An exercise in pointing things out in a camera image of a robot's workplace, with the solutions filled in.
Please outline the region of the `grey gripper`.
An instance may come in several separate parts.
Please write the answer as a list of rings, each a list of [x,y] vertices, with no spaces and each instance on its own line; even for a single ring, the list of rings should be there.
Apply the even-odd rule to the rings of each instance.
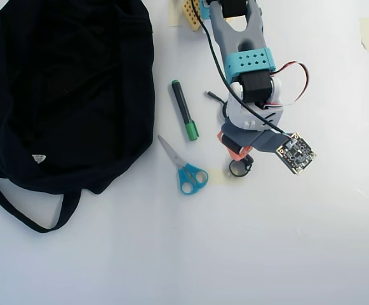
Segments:
[[[217,137],[234,161],[241,161],[247,157],[253,147],[261,152],[275,153],[278,147],[290,141],[289,136],[275,133],[272,130],[262,132],[244,130],[231,122],[225,122],[222,125]]]

